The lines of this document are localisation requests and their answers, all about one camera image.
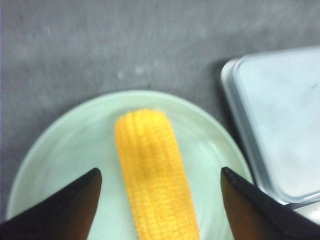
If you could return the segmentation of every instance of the metal tray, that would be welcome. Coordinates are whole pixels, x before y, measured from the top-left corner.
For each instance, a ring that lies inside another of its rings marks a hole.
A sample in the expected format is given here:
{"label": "metal tray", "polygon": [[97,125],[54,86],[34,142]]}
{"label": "metal tray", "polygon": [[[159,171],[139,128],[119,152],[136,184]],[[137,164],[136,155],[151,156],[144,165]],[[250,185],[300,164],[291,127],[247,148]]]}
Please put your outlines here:
{"label": "metal tray", "polygon": [[282,204],[320,200],[320,47],[230,60],[222,85],[257,186]]}

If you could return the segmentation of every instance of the yellow corn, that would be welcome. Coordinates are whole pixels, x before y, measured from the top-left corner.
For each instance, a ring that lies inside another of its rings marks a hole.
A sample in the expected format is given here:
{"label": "yellow corn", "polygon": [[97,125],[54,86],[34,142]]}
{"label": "yellow corn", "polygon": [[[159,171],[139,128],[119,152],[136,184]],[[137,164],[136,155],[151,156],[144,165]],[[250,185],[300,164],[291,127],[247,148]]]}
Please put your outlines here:
{"label": "yellow corn", "polygon": [[114,132],[139,239],[198,240],[186,174],[166,115],[152,109],[128,112]]}

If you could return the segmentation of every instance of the gray countertop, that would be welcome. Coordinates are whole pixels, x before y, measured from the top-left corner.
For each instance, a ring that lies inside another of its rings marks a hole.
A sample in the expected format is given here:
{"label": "gray countertop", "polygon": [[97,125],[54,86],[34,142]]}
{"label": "gray countertop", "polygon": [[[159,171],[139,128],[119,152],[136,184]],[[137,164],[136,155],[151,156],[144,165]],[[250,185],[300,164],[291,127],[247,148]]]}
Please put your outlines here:
{"label": "gray countertop", "polygon": [[317,0],[3,0],[1,220],[28,149],[81,102],[127,89],[167,92],[237,138],[219,83],[223,63],[317,44]]}

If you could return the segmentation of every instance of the plate rim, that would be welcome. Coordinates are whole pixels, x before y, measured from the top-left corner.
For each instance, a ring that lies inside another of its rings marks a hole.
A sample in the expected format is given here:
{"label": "plate rim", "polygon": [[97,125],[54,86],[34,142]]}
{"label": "plate rim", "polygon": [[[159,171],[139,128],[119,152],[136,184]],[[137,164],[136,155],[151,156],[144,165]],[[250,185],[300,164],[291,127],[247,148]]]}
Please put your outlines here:
{"label": "plate rim", "polygon": [[197,114],[201,115],[204,119],[209,121],[211,124],[213,124],[217,130],[223,135],[223,137],[230,143],[232,148],[235,151],[235,154],[238,157],[238,160],[240,161],[240,164],[243,166],[243,170],[246,174],[245,178],[249,182],[253,182],[252,174],[250,172],[250,168],[239,149],[238,145],[236,144],[235,140],[231,137],[231,135],[228,133],[228,131],[209,113],[207,113],[205,110],[203,110],[201,107],[195,105],[194,103],[183,99],[181,97],[161,92],[161,91],[153,91],[153,90],[124,90],[124,91],[115,91],[107,94],[103,94],[97,97],[94,97],[90,100],[84,101],[75,107],[71,108],[70,110],[66,111],[64,114],[62,114],[60,117],[58,117],[56,120],[54,120],[42,133],[41,135],[35,140],[35,142],[32,144],[31,148],[26,153],[25,157],[23,158],[18,171],[14,177],[9,198],[7,201],[7,207],[5,212],[5,221],[11,219],[14,217],[13,215],[13,204],[15,196],[17,195],[17,189],[21,182],[21,178],[23,177],[23,173],[25,171],[25,168],[28,166],[29,162],[32,161],[32,156],[37,152],[37,149],[39,146],[42,145],[43,141],[47,138],[47,136],[50,135],[51,132],[54,132],[56,128],[60,126],[61,123],[64,122],[65,119],[69,118],[73,114],[76,114],[77,111],[81,110],[83,107],[88,107],[93,104],[98,104],[101,101],[105,101],[105,99],[112,100],[113,98],[120,98],[120,97],[128,97],[128,96],[144,96],[144,97],[157,97],[165,100],[170,100],[179,104],[184,105],[187,108],[190,108],[192,111],[196,112]]}

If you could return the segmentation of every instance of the plate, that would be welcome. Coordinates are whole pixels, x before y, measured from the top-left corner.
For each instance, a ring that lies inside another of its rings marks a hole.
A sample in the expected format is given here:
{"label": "plate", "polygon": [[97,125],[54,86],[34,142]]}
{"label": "plate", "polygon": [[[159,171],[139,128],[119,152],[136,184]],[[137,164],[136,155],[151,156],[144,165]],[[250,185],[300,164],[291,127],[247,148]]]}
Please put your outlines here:
{"label": "plate", "polygon": [[164,111],[172,123],[200,239],[233,239],[223,206],[220,170],[228,166],[251,182],[244,157],[227,131],[209,114],[186,100],[153,91],[100,96],[55,121],[33,145],[18,171],[7,219],[97,167],[102,173],[102,186],[88,240],[138,239],[114,141],[116,119],[138,108]]}

